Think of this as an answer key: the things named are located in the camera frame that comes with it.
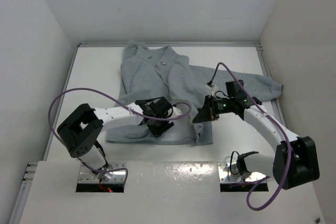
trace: red wire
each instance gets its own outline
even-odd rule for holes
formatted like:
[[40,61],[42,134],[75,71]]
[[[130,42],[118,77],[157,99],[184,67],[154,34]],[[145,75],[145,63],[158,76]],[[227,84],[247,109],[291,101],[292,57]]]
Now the red wire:
[[101,180],[99,181],[99,188],[102,189],[105,193],[107,193],[106,189],[101,184]]

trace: cable clip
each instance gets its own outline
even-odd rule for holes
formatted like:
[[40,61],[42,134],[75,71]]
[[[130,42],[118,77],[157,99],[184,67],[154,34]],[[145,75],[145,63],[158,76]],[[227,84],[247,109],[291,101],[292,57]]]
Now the cable clip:
[[127,106],[127,110],[128,110],[128,113],[130,113],[130,115],[132,115],[133,114],[133,112],[132,112],[132,107],[131,106]]
[[205,87],[207,89],[211,90],[211,95],[214,97],[216,95],[216,92],[219,90],[218,86],[214,85],[214,84],[209,84],[210,82],[208,82]]

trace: white wall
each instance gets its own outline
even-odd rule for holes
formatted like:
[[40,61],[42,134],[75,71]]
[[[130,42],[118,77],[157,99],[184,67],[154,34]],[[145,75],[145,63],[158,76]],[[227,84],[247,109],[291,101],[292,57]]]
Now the white wall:
[[261,36],[289,127],[317,145],[314,183],[326,223],[336,223],[336,0],[280,0]]
[[29,161],[42,159],[47,109],[74,49],[44,0],[0,0],[0,223],[7,223]]
[[259,40],[277,0],[46,0],[71,41]]

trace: metal frame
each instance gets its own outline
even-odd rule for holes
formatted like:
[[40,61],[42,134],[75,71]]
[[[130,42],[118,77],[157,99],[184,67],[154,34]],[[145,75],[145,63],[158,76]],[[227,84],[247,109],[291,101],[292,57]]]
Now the metal frame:
[[[263,179],[266,177],[266,175],[258,172],[252,172],[241,175],[238,174],[232,174],[230,171],[230,162],[219,162],[218,164],[218,175],[219,175],[219,183],[220,184],[238,184],[238,183],[245,183],[245,182],[255,182],[260,179]],[[232,162],[231,163],[232,170],[238,171],[237,163]]]
[[[144,42],[149,47],[261,47],[260,42]],[[124,47],[127,42],[83,42],[78,47]]]
[[23,213],[23,209],[25,208],[25,204],[28,198],[28,194],[30,191],[31,184],[33,183],[34,174],[37,168],[37,163],[31,162],[28,163],[25,171],[25,175],[22,179],[21,188],[19,194],[16,198],[15,205],[12,211],[12,215],[9,219],[8,224],[19,224],[21,220],[21,216]]
[[[108,170],[126,168],[126,162],[113,162],[109,164]],[[103,184],[124,184],[126,171],[110,172],[100,176],[95,176],[92,171],[87,169],[83,164],[80,166],[77,184],[99,184],[102,180]]]
[[[167,45],[171,45],[172,47],[191,47],[191,46],[196,46],[196,47],[255,47],[258,53],[258,57],[259,57],[259,61],[260,61],[260,65],[261,65],[261,69],[262,69],[262,73],[265,76],[269,76],[270,72],[269,72],[269,68],[265,59],[265,53],[261,47],[261,44],[259,42],[146,42],[147,45],[149,45],[150,47],[162,47],[162,46],[167,46]],[[76,54],[78,51],[79,47],[124,47],[126,45],[126,43],[122,43],[122,42],[103,42],[103,43],[96,43],[96,42],[86,42],[86,43],[80,43],[78,45],[78,47],[75,50],[75,53],[73,55],[72,61],[71,61],[71,65],[69,68],[69,72],[67,75],[67,79],[64,85],[63,90],[65,91],[67,86],[68,86],[68,82],[70,79],[70,75],[72,72],[72,68],[74,65],[74,61],[76,58]],[[62,106],[62,102],[63,102],[63,98],[60,99],[58,108],[57,108],[57,113],[55,116],[55,120],[54,120],[54,124],[53,127],[56,127],[56,123],[59,117],[59,113],[60,113],[60,108]],[[275,113],[275,118],[280,121],[284,126],[286,126],[286,121],[285,121],[285,117],[282,113],[282,109],[280,106],[280,102],[279,99],[275,99],[272,102],[272,107]],[[49,149],[51,146],[51,141],[53,139],[53,135],[50,134],[49,137],[49,141],[47,144],[47,148],[44,154],[44,158],[43,160],[47,160],[48,157],[48,153],[49,153]],[[15,202],[15,206],[12,212],[12,215],[10,217],[10,221],[9,224],[19,224],[24,207],[25,207],[25,203],[29,194],[29,190],[31,187],[31,184],[33,182],[32,178],[28,178],[31,179],[29,181],[23,181],[19,194],[17,196],[16,202]]]

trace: white table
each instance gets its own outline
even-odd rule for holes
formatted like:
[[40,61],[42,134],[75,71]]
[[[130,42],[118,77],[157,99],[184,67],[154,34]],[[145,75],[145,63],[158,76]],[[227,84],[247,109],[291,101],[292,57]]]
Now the white table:
[[[214,68],[219,61],[234,71],[262,74],[256,47],[173,47],[190,57],[191,65]],[[88,87],[118,97],[122,47],[79,47],[67,89]],[[57,125],[79,104],[112,107],[98,94],[79,91],[66,95]],[[273,114],[271,103],[264,103]],[[127,161],[130,175],[123,194],[76,193],[79,162],[53,138],[47,160],[39,162],[21,224],[27,223],[313,223],[322,218],[311,183],[282,191],[266,210],[253,212],[246,193],[220,193],[216,162],[226,161],[233,150],[273,150],[251,126],[232,114],[213,123],[214,144],[162,146],[111,144],[98,138],[109,161]],[[192,161],[188,165],[176,162]],[[195,171],[183,173],[183,167]],[[269,182],[270,191],[276,183]],[[252,196],[261,205],[271,193]]]

